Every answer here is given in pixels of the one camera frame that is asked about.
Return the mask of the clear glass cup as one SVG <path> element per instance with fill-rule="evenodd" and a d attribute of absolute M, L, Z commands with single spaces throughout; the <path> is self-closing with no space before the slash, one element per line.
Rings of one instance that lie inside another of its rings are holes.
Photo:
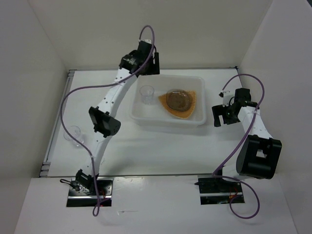
<path fill-rule="evenodd" d="M 81 132 L 78 126 L 71 125 L 67 128 L 67 131 L 80 143 L 82 144 L 84 143 L 84 134 Z M 72 143 L 75 147 L 81 147 L 81 144 L 75 141 L 72 137 L 70 137 L 69 134 L 66 131 L 64 131 L 64 134 L 63 134 L 64 139 Z"/>
<path fill-rule="evenodd" d="M 151 105 L 154 98 L 154 88 L 151 85 L 144 85 L 140 88 L 141 101 L 146 105 Z"/>

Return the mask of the triangular woven bamboo tray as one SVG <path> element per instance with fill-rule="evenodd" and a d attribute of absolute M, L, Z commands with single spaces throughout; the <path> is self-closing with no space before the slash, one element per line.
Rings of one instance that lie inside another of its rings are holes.
<path fill-rule="evenodd" d="M 175 110 L 172 110 L 168 107 L 168 105 L 166 104 L 166 94 L 162 94 L 160 96 L 158 96 L 158 100 L 161 104 L 161 106 L 171 115 L 177 117 L 177 118 L 180 118 L 180 119 L 188 119 L 192 113 L 194 112 L 195 110 L 195 106 L 196 106 L 196 91 L 188 91 L 188 90 L 185 90 L 187 91 L 193 98 L 193 101 L 192 101 L 192 104 L 191 104 L 191 107 L 189 110 L 187 111 L 184 111 L 184 112 L 179 112 L 179 111 L 175 111 Z"/>

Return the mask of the clear glass plate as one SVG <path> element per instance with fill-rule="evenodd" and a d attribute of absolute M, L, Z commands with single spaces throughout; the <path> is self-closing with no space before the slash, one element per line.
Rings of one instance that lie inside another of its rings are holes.
<path fill-rule="evenodd" d="M 166 104 L 172 110 L 184 112 L 190 109 L 193 98 L 185 90 L 172 89 L 166 93 Z"/>

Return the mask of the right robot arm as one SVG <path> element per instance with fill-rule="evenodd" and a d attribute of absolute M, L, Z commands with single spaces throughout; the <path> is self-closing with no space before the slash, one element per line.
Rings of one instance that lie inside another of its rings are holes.
<path fill-rule="evenodd" d="M 280 140 L 274 139 L 266 129 L 260 116 L 257 102 L 251 99 L 250 90 L 236 89 L 235 92 L 222 91 L 219 96 L 223 98 L 220 105 L 212 107 L 214 126 L 241 123 L 245 132 L 243 139 L 234 149 L 231 156 L 239 150 L 234 166 L 226 166 L 222 162 L 213 172 L 214 187 L 223 192 L 227 190 L 233 177 L 238 180 L 247 178 L 272 179 L 282 149 Z"/>

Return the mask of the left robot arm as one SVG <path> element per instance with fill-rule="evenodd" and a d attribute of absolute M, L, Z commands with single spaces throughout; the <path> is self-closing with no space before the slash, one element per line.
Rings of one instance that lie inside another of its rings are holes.
<path fill-rule="evenodd" d="M 91 162 L 79 169 L 75 178 L 86 195 L 96 192 L 96 180 L 104 151 L 121 127 L 121 122 L 115 118 L 121 101 L 139 76 L 160 74 L 159 53 L 154 49 L 151 41 L 141 40 L 137 49 L 121 59 L 116 78 L 107 85 L 109 90 L 102 101 L 96 107 L 89 108 L 95 132 L 91 149 L 88 150 Z"/>

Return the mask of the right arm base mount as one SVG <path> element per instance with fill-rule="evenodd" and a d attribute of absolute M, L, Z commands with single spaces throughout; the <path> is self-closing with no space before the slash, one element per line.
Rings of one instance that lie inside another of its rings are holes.
<path fill-rule="evenodd" d="M 229 204 L 232 198 L 234 204 L 245 202 L 239 182 L 214 177 L 198 177 L 195 185 L 199 189 L 201 205 Z"/>

